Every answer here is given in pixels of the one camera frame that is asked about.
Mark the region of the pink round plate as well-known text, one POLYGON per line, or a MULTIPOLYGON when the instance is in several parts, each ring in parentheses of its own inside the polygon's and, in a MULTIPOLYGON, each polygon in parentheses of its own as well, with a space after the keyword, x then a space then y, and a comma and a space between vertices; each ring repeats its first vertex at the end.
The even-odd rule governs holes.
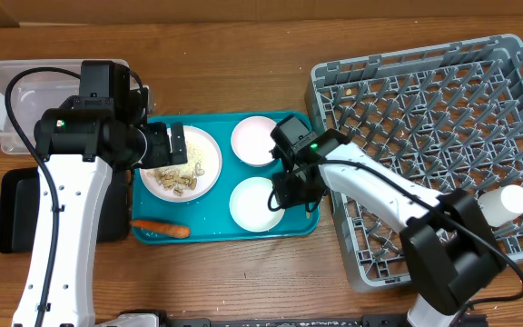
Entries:
POLYGON ((184 126, 183 132, 187 163, 140 170, 144 186, 167 202, 195 200, 209 192, 221 175, 222 152, 217 142, 194 126, 184 126))

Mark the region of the white small bowl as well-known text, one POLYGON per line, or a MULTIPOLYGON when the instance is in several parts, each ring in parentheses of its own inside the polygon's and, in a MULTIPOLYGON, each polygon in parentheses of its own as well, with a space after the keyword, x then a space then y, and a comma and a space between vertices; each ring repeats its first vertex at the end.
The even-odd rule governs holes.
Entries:
POLYGON ((240 182, 232 191, 229 208, 232 219, 244 230, 254 233, 267 232, 275 227, 285 214, 284 209, 271 211, 277 206, 270 198, 272 182, 263 177, 251 177, 240 182))

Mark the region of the pink bowl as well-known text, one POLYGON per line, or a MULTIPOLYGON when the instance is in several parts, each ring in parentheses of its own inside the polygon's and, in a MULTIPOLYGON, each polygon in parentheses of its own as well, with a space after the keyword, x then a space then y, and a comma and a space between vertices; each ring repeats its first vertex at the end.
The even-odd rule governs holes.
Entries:
POLYGON ((232 131, 231 146, 244 163, 262 167, 274 161, 275 142, 271 132, 277 123, 265 116, 251 116, 240 121, 232 131))

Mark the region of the white cup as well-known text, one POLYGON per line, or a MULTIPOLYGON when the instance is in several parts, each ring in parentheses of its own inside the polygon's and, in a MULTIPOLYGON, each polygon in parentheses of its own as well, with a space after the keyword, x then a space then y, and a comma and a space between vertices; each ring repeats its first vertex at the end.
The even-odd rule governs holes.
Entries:
POLYGON ((523 214, 523 187, 515 184, 486 192, 478 198, 489 226, 499 228, 523 214))

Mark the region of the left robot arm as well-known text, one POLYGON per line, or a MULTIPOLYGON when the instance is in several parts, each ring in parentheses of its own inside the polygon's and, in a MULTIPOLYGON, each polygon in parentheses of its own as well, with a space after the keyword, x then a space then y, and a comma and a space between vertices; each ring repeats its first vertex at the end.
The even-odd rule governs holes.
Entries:
POLYGON ((85 60, 79 91, 46 110, 27 137, 5 89, 5 110, 38 165, 39 205, 30 268, 14 326, 93 326, 94 255, 113 173, 187 161, 183 126, 150 123, 149 92, 137 73, 110 60, 85 60))

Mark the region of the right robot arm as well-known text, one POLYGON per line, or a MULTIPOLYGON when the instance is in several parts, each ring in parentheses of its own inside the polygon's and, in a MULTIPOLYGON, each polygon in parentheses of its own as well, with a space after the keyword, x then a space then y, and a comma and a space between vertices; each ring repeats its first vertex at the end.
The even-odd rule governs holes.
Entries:
POLYGON ((478 201, 415 184, 371 159, 349 137, 310 131, 290 115, 271 131, 284 170, 272 176, 272 211, 312 210, 328 191, 344 193, 400 236, 418 298, 411 326, 454 326, 471 298, 507 266, 478 201))

